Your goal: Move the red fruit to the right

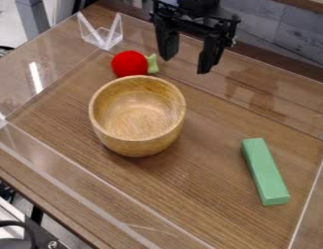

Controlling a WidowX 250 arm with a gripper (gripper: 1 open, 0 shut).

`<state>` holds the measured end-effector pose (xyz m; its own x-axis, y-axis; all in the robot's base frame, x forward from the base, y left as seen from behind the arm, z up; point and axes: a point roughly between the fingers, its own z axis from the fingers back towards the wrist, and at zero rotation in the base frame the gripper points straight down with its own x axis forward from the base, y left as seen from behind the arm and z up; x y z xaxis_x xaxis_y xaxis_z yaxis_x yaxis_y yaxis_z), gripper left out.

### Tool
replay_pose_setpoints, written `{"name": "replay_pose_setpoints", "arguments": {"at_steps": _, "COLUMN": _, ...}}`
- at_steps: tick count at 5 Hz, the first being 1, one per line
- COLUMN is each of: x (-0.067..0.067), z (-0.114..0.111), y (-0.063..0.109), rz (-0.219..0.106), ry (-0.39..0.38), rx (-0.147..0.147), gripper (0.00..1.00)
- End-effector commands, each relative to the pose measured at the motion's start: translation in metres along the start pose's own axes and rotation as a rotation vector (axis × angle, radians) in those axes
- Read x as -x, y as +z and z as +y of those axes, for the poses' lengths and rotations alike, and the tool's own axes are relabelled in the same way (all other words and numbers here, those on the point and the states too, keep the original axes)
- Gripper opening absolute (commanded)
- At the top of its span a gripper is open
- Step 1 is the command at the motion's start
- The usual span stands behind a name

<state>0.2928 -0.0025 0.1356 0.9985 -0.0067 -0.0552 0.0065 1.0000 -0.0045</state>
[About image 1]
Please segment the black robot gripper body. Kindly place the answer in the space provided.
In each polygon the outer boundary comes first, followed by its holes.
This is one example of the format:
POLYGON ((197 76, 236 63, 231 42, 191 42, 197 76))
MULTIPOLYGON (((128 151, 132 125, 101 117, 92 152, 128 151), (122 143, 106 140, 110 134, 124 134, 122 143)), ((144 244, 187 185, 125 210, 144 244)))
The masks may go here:
POLYGON ((221 0, 153 0, 152 21, 159 32, 236 37, 240 17, 224 10, 221 0))

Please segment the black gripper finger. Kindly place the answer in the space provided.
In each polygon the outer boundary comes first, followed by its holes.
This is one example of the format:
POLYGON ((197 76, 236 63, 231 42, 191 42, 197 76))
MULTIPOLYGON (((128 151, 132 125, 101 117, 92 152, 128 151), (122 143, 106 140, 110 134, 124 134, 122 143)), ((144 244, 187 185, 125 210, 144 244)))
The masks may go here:
POLYGON ((169 61, 179 53, 180 34, 172 27, 172 21, 156 16, 156 34, 161 58, 169 61))
POLYGON ((204 49, 200 53, 199 74, 205 74, 219 63, 224 49, 228 45, 228 38, 221 33, 209 33, 204 39, 204 49))

